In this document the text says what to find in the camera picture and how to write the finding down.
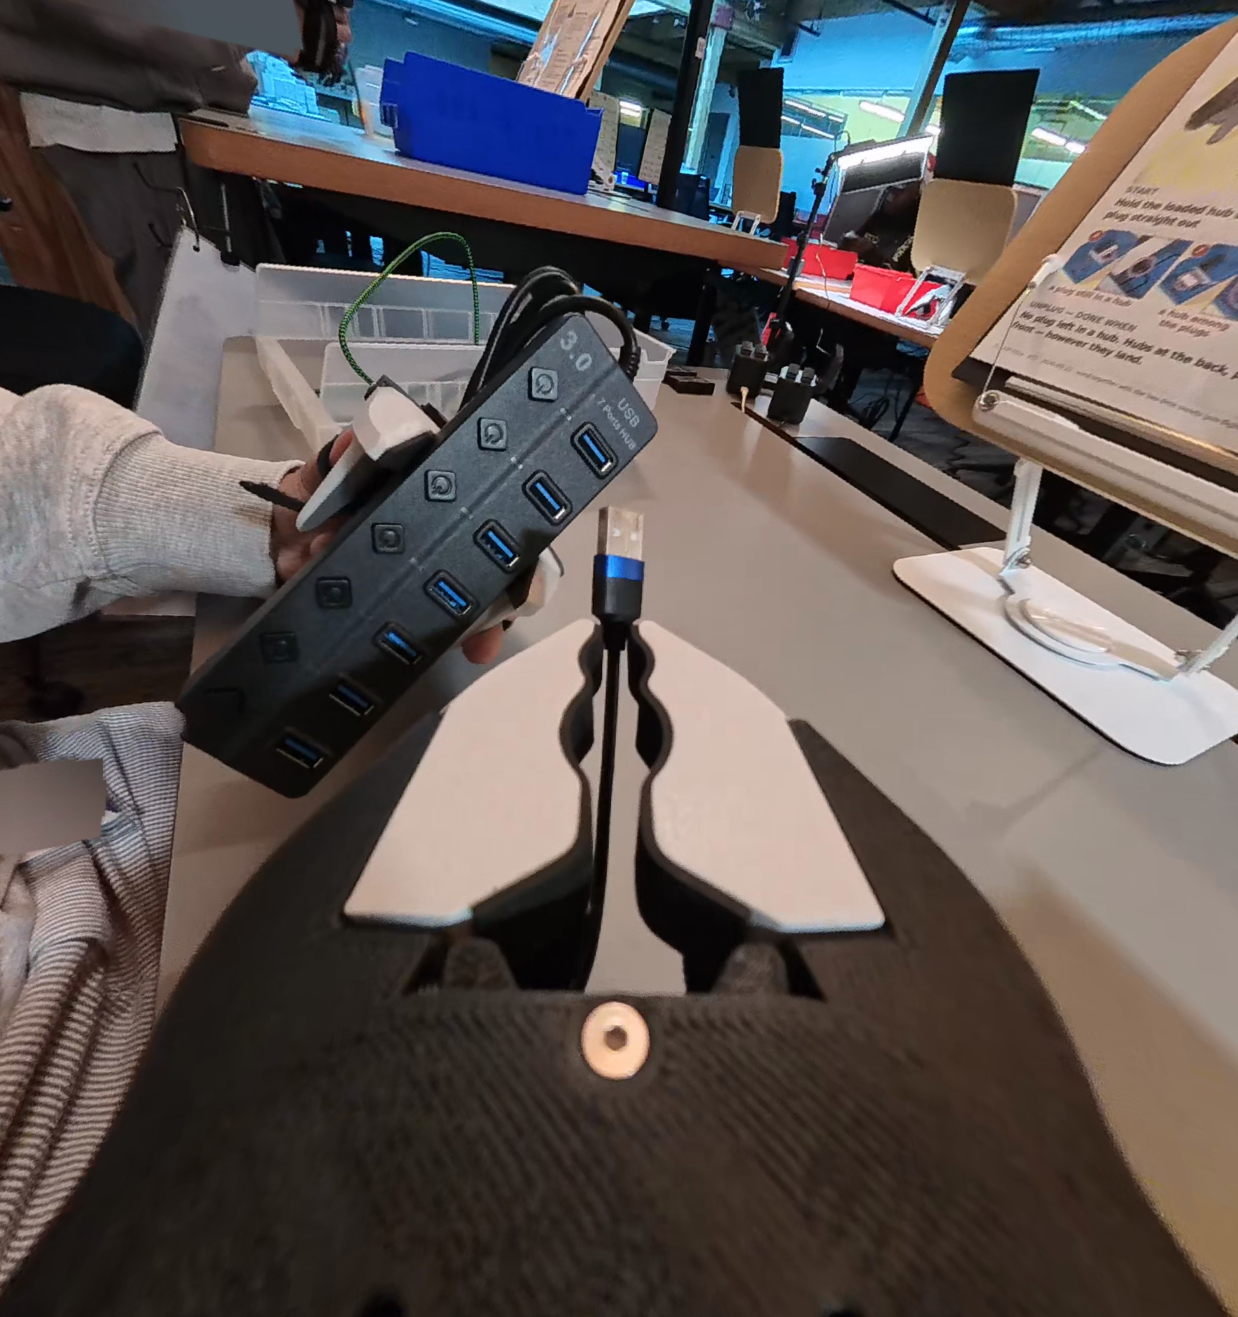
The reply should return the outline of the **printed instruction sheet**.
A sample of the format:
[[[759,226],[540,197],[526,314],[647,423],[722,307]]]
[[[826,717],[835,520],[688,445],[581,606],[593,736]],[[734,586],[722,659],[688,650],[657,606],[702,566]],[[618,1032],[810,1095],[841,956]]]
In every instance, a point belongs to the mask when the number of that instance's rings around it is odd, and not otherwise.
[[[1238,37],[973,361],[1238,456]]]

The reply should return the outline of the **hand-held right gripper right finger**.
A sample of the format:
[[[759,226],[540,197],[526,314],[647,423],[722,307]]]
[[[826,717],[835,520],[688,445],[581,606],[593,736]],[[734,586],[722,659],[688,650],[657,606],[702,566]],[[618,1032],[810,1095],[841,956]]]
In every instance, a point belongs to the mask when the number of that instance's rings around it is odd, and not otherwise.
[[[791,720],[657,622],[633,627],[633,704],[647,768],[633,890],[686,993],[710,993],[744,944],[776,947],[784,982],[816,993],[803,944],[881,932],[886,909]]]

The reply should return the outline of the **long wooden desk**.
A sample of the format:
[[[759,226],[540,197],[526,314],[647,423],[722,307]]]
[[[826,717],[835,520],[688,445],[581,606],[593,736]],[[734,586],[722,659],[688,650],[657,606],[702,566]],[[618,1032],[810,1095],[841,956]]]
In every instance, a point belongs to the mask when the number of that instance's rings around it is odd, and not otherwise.
[[[300,190],[424,208],[453,218],[518,223],[588,240],[708,258],[722,269],[776,273],[787,248],[723,223],[604,193],[537,190],[509,179],[398,158],[362,130],[291,112],[193,112],[180,120],[199,168],[287,181]]]

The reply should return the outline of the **clear plastic bin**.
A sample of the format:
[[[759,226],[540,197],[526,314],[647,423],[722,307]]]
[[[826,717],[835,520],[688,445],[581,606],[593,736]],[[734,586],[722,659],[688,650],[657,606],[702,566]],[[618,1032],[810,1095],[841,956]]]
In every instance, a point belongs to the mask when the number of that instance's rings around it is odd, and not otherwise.
[[[353,420],[377,379],[453,420],[484,354],[474,342],[470,279],[388,276],[351,321],[347,342],[362,367],[353,371],[340,349],[340,321],[367,287],[367,273],[347,269],[259,267],[255,273],[255,354],[308,451]]]

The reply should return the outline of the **black usb cable blue plug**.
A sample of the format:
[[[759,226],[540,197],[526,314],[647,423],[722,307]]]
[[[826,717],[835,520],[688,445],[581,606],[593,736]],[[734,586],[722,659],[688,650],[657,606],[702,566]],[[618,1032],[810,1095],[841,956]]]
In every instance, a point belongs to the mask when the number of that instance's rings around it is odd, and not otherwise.
[[[645,513],[601,507],[593,573],[593,615],[601,628],[601,760],[595,795],[595,882],[593,916],[601,916],[612,842],[612,781],[618,740],[622,654],[645,615]]]

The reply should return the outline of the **red plastic bin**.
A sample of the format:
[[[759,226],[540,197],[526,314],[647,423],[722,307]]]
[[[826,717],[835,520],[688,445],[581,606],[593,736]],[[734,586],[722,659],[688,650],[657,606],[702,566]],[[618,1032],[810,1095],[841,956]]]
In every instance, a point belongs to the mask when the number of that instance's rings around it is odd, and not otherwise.
[[[881,314],[932,321],[949,297],[949,287],[917,273],[853,267],[849,302]]]

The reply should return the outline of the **person's left forearm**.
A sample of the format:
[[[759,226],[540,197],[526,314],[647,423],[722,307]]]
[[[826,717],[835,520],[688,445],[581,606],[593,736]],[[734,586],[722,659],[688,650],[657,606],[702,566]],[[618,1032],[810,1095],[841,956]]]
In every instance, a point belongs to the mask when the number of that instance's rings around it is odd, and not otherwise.
[[[0,387],[0,644],[119,598],[269,598],[272,507],[297,460],[193,451],[83,387]]]

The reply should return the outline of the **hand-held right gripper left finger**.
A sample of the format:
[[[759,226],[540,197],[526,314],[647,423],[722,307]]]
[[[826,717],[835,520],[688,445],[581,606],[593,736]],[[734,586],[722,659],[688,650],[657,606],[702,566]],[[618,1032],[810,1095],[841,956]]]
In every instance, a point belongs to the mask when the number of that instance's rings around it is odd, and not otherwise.
[[[530,993],[576,980],[595,888],[601,634],[593,618],[470,685],[436,720],[343,916],[495,940]]]

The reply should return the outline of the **black usb hub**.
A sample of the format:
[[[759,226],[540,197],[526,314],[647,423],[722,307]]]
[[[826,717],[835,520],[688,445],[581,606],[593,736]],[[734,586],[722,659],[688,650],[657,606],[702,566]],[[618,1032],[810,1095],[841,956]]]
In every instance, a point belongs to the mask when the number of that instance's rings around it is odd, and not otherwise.
[[[557,297],[526,346],[185,685],[185,746],[306,798],[657,435],[639,342]]]

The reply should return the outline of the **blue plastic bin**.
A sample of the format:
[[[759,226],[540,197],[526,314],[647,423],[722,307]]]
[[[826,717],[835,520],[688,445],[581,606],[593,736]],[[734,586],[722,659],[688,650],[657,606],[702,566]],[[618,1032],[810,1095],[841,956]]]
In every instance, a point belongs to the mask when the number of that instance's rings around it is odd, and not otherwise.
[[[581,197],[601,112],[435,55],[386,59],[381,120],[398,158]]]

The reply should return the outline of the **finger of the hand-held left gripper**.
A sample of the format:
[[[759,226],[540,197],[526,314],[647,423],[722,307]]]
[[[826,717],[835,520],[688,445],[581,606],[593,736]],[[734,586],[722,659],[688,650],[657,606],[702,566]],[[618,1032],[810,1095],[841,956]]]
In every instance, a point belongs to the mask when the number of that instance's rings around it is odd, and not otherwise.
[[[297,530],[318,530],[353,513],[386,481],[403,481],[436,445],[436,423],[398,385],[377,380],[351,423],[351,445],[297,513]]]
[[[532,573],[523,573],[495,606],[495,627],[509,628],[518,618],[540,615],[562,579],[562,562],[557,552],[543,552]]]

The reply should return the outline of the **cardboard display board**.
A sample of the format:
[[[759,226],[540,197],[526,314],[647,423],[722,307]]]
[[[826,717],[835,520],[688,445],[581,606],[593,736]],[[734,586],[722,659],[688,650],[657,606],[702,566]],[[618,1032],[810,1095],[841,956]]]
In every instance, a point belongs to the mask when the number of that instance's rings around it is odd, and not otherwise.
[[[516,80],[588,101],[629,10],[633,0],[557,0]]]

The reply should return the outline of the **studio light panel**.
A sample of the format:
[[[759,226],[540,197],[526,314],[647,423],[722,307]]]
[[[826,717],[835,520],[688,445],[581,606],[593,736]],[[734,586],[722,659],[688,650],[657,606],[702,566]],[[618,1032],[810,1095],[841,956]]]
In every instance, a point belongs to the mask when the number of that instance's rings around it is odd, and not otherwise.
[[[919,133],[832,153],[826,168],[835,175],[835,198],[822,226],[822,240],[841,244],[874,218],[888,190],[925,181],[935,148],[937,133]]]

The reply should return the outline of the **person's striped shirt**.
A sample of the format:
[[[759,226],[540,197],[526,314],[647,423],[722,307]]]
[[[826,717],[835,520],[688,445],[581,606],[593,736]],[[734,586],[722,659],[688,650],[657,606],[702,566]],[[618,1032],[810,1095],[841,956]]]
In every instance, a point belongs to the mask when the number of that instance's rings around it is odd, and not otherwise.
[[[51,925],[0,1038],[0,1292],[101,1150],[156,1029],[182,782],[173,704],[54,720],[35,767],[101,762],[101,835],[11,852]]]

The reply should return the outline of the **person's left hand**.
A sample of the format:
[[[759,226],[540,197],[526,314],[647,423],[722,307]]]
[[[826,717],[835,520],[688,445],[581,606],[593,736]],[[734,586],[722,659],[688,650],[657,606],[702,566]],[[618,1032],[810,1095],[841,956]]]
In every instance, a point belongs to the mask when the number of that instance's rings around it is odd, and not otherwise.
[[[322,481],[325,481],[325,476],[318,470],[318,459],[313,459],[313,460],[291,470],[281,480],[276,489],[287,499],[308,502]],[[276,583],[287,583],[315,557],[322,557],[330,549],[330,542],[340,534],[340,527],[347,527],[347,520],[351,520],[351,513],[336,513],[325,526],[318,526],[315,530],[300,530],[297,510],[276,502],[272,513],[269,513],[269,558],[272,558],[272,571],[276,571]],[[510,628],[516,628],[516,618],[499,618],[498,627],[478,627],[475,634],[470,634],[463,641],[463,658],[470,665],[495,665],[499,658]]]

